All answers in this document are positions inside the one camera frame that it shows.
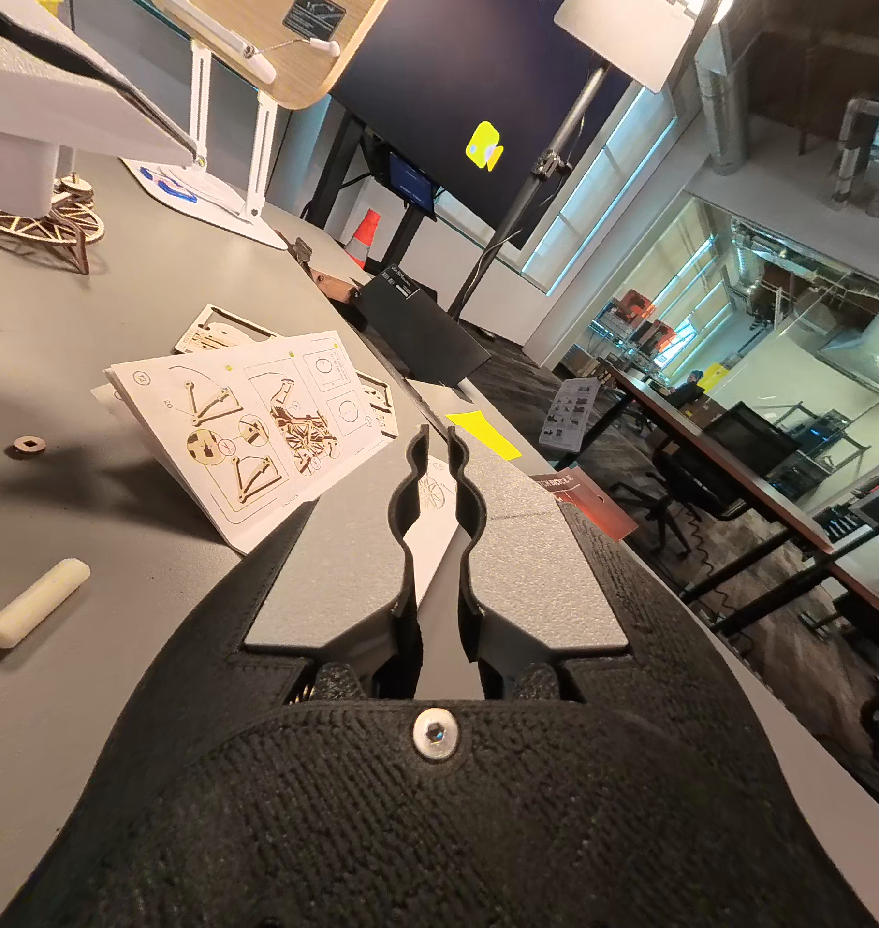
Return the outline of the orange traffic cone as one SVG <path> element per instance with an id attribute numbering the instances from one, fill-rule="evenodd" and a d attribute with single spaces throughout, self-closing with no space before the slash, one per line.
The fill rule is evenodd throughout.
<path id="1" fill-rule="evenodd" d="M 379 223 L 380 215 L 373 209 L 368 209 L 352 237 L 344 246 L 345 253 L 362 270 L 365 269 Z"/>

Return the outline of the wooden laser-cut parts sheet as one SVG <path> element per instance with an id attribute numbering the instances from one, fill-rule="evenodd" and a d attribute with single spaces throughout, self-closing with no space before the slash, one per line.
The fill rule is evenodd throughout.
<path id="1" fill-rule="evenodd" d="M 278 333 L 213 304 L 206 304 L 174 347 L 179 354 L 246 346 L 281 339 Z M 356 375 L 374 411 L 382 435 L 395 439 L 399 435 L 395 405 L 387 382 L 362 370 Z"/>

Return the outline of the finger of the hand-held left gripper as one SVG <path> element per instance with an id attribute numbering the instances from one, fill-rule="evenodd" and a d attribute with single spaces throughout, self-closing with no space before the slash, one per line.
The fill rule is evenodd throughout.
<path id="1" fill-rule="evenodd" d="M 0 209 L 51 213 L 62 151 L 188 167 L 196 145 L 167 114 L 98 56 L 53 42 L 69 68 L 0 36 Z"/>
<path id="2" fill-rule="evenodd" d="M 33 1 L 0 1 L 0 133 L 79 150 L 192 150 L 188 133 Z"/>

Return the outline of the black flat panel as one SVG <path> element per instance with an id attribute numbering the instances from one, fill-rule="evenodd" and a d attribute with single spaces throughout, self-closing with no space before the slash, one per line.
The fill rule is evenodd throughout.
<path id="1" fill-rule="evenodd" d="M 395 264 L 358 288 L 352 305 L 416 380 L 455 387 L 491 358 L 480 342 Z"/>

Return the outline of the long brown office table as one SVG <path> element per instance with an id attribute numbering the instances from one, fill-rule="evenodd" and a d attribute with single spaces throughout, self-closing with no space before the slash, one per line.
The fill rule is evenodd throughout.
<path id="1" fill-rule="evenodd" d="M 815 561 L 814 567 L 795 575 L 787 583 L 762 595 L 751 604 L 717 620 L 711 626 L 712 632 L 723 636 L 740 633 L 763 617 L 792 602 L 794 598 L 811 591 L 828 576 L 836 579 L 842 578 L 850 591 L 879 613 L 879 584 L 862 578 L 854 578 L 851 573 L 841 574 L 835 568 L 835 563 L 840 560 L 840 557 L 850 553 L 851 548 L 837 549 L 811 516 L 801 511 L 781 493 L 776 492 L 768 482 L 735 458 L 719 442 L 698 429 L 688 417 L 671 407 L 660 394 L 641 381 L 623 373 L 615 365 L 610 365 L 608 362 L 602 362 L 601 365 L 605 372 L 616 380 L 622 392 L 622 398 L 586 434 L 585 440 L 589 444 L 606 432 L 608 425 L 616 421 L 620 412 L 626 409 L 631 402 L 638 402 L 645 409 L 646 415 L 658 424 L 665 431 L 666 436 L 679 448 L 690 449 L 704 464 L 718 471 L 724 482 L 735 491 L 738 500 L 749 504 L 750 508 L 782 526 L 782 531 L 770 540 L 761 543 L 747 554 L 737 558 L 735 562 L 709 575 L 701 584 L 692 586 L 689 591 L 681 595 L 682 602 L 685 604 L 695 602 L 735 577 L 736 574 L 758 563 L 788 541 L 797 542 L 803 539 L 813 547 L 817 554 L 818 560 Z"/>

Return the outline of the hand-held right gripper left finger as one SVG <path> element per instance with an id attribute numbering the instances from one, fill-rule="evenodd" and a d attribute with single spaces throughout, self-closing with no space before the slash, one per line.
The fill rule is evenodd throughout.
<path id="1" fill-rule="evenodd" d="M 249 651 L 401 651 L 430 427 L 378 450 L 317 501 L 250 627 Z"/>

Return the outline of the small blue screen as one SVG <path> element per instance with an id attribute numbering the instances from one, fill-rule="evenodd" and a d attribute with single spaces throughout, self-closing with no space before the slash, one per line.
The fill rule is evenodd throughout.
<path id="1" fill-rule="evenodd" d="M 423 172 L 393 150 L 388 151 L 388 186 L 408 206 L 436 221 L 435 203 L 440 188 Z"/>

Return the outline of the wooden board on white stand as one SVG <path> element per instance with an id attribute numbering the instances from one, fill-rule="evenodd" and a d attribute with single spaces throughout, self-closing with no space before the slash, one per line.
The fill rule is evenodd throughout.
<path id="1" fill-rule="evenodd" d="M 334 87 L 386 1 L 155 1 L 190 39 L 189 134 L 192 166 L 167 157 L 124 159 L 153 199 L 178 213 L 260 242 L 287 248 L 262 218 L 279 107 L 305 110 Z M 212 65 L 221 62 L 257 93 L 258 110 L 244 196 L 208 170 Z"/>

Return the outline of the white wax stick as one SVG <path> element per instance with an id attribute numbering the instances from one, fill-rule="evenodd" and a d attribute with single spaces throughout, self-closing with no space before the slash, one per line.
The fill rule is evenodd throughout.
<path id="1" fill-rule="evenodd" d="M 89 577 L 89 566 L 78 559 L 62 560 L 40 576 L 0 611 L 0 649 L 20 644 Z"/>

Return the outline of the red-brown model kit box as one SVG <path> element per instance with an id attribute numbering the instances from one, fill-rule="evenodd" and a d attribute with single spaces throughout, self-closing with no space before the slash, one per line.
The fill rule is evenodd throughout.
<path id="1" fill-rule="evenodd" d="M 622 541 L 637 529 L 636 521 L 580 468 L 568 468 L 531 478 L 559 502 L 570 504 L 602 533 Z"/>

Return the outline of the dark brown bracket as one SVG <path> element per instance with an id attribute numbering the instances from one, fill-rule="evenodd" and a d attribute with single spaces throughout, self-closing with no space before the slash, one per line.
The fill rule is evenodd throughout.
<path id="1" fill-rule="evenodd" d="M 317 286 L 318 290 L 326 296 L 333 304 L 352 306 L 358 299 L 359 294 L 364 287 L 359 281 L 345 281 L 336 276 L 320 272 L 313 269 L 309 261 L 312 257 L 312 249 L 302 238 L 296 238 L 289 241 L 283 236 L 283 233 L 277 232 L 283 239 L 288 253 L 294 258 L 298 266 L 307 274 L 310 280 Z"/>

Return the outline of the wooden bicycle model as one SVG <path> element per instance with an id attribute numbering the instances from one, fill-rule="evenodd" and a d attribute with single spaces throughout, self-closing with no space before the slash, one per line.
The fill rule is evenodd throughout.
<path id="1" fill-rule="evenodd" d="M 90 246 L 104 235 L 103 220 L 95 210 L 93 186 L 76 172 L 55 179 L 48 215 L 31 218 L 0 208 L 0 246 L 34 257 L 45 250 L 83 276 L 91 273 Z"/>

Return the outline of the black office chair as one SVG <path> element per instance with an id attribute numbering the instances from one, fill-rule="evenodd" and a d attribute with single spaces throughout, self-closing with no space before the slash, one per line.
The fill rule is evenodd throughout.
<path id="1" fill-rule="evenodd" d="M 801 441 L 743 402 L 715 419 L 703 435 L 764 481 L 803 446 Z M 688 540 L 670 513 L 673 504 L 680 504 L 697 520 L 700 519 L 700 509 L 718 522 L 735 521 L 754 507 L 724 470 L 690 447 L 679 447 L 671 438 L 665 439 L 655 449 L 651 464 L 653 472 L 649 473 L 649 477 L 663 487 L 662 496 L 649 496 L 622 481 L 613 484 L 611 490 L 620 488 L 632 493 L 634 498 L 625 496 L 621 503 L 644 509 L 645 519 L 656 523 L 659 542 L 651 551 L 653 554 L 665 550 L 667 529 L 682 545 L 683 550 L 678 554 L 680 560 L 692 553 Z"/>

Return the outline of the white instruction booklet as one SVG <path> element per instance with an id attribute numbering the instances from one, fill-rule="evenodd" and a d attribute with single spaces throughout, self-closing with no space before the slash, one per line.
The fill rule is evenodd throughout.
<path id="1" fill-rule="evenodd" d="M 92 395 L 242 555 L 391 442 L 335 331 L 173 354 L 105 372 Z"/>

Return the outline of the white studio light panel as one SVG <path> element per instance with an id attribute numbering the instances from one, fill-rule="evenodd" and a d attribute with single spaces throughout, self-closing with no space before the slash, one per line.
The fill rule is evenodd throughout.
<path id="1" fill-rule="evenodd" d="M 554 22 L 657 94 L 694 29 L 702 1 L 565 1 Z"/>

